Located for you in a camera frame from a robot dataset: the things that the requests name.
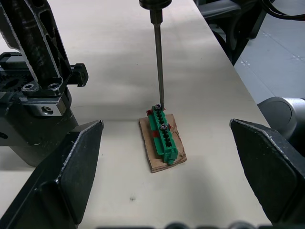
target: screwdriver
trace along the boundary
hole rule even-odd
[[[162,9],[169,6],[171,2],[172,0],[140,0],[140,5],[144,9],[150,11],[151,23],[154,26],[161,110],[164,109],[164,85],[163,85],[163,62],[162,62],[160,25],[163,21]]]

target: cardboard piece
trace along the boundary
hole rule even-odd
[[[155,147],[154,141],[153,141],[152,130],[151,130],[151,127],[150,127],[149,121],[148,121],[148,117],[139,119],[140,129],[141,129],[142,137],[143,137],[143,140],[145,143],[147,159],[148,159],[152,173],[171,168],[173,166],[176,166],[176,165],[186,161],[186,154],[184,151],[184,146],[180,139],[178,128],[177,128],[173,114],[167,114],[166,120],[171,126],[170,131],[173,135],[173,140],[178,149],[178,157],[172,165],[168,165],[168,164],[164,163],[162,157],[157,154],[156,147]]]

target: screw head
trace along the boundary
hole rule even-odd
[[[165,124],[161,124],[161,126],[160,126],[160,130],[166,130],[167,129],[167,125],[165,125]]]
[[[156,110],[160,110],[160,109],[161,109],[161,105],[160,105],[160,104],[156,104],[156,105],[154,106],[154,108],[155,108]]]
[[[49,86],[48,86],[48,89],[55,89],[59,87],[59,84],[58,83],[51,83]]]

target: white table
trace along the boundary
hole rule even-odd
[[[192,0],[163,11],[166,113],[173,113],[184,164],[151,174],[137,120],[158,103],[153,25],[138,0],[51,0],[70,63],[89,81],[69,87],[80,124],[103,119],[95,181],[80,229],[173,221],[228,226],[268,223],[229,128],[231,118],[267,125]],[[6,51],[0,42],[1,51]],[[0,215],[32,172],[0,148]]]

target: green terminal block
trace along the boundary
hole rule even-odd
[[[153,106],[147,111],[147,116],[158,155],[163,156],[164,163],[172,165],[178,157],[178,149],[161,106]]]

